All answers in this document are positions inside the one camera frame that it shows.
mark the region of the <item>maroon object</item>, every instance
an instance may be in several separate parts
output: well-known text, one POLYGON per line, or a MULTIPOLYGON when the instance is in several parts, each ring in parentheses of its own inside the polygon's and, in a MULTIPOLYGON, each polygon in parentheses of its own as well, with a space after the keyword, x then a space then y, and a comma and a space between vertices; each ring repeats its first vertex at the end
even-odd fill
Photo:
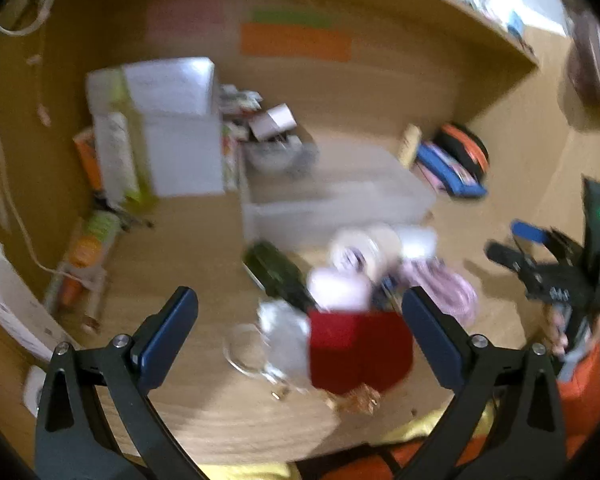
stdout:
POLYGON ((395 312, 310 313, 312 385, 345 395, 362 384, 382 393, 413 364, 413 336, 395 312))

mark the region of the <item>metal screw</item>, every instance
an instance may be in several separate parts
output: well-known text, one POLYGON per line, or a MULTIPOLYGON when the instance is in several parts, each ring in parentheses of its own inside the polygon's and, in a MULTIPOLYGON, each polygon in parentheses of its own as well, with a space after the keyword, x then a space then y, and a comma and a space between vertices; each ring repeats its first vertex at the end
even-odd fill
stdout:
POLYGON ((482 334, 471 336, 471 344, 476 348, 485 348, 489 344, 489 340, 482 334))
POLYGON ((112 339, 113 346, 116 348, 124 348, 129 344, 129 336, 127 334, 118 334, 115 338, 112 339))
POLYGON ((536 355, 544 355, 546 353, 546 348, 542 343, 533 343, 531 345, 531 349, 534 351, 536 355))
POLYGON ((56 354, 64 355, 69 351, 69 343, 67 341, 62 341, 58 346, 56 346, 56 354))

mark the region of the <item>clear plastic container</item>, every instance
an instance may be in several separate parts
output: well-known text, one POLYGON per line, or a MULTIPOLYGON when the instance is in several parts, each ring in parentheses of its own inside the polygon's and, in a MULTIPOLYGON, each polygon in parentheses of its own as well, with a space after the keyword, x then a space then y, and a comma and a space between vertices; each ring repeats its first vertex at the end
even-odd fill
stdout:
POLYGON ((345 226, 417 224, 436 200, 387 150, 350 140, 318 144, 308 174, 263 174, 240 156, 244 238, 281 250, 326 245, 345 226))

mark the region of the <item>pink hair tie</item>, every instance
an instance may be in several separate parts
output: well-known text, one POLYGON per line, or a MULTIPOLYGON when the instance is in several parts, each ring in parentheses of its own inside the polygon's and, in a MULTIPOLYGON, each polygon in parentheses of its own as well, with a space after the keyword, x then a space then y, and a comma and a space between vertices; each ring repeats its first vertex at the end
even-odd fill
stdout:
POLYGON ((475 289, 442 260, 406 260, 397 275, 403 285, 421 286, 444 314, 461 325, 467 327, 474 322, 478 304, 475 289))

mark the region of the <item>orange stripe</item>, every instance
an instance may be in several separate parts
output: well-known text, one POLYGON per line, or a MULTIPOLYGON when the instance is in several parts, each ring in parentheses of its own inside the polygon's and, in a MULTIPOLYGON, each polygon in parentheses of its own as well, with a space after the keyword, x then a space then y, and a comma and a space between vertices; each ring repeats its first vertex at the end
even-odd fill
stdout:
POLYGON ((322 28, 245 23, 240 52, 245 56, 313 57, 347 62, 351 60, 351 37, 322 28))
POLYGON ((466 148, 467 153, 469 153, 476 164, 480 164, 480 167, 484 172, 489 169, 489 163, 484 155, 484 152, 471 137, 449 123, 442 125, 442 131, 462 142, 462 145, 466 148))

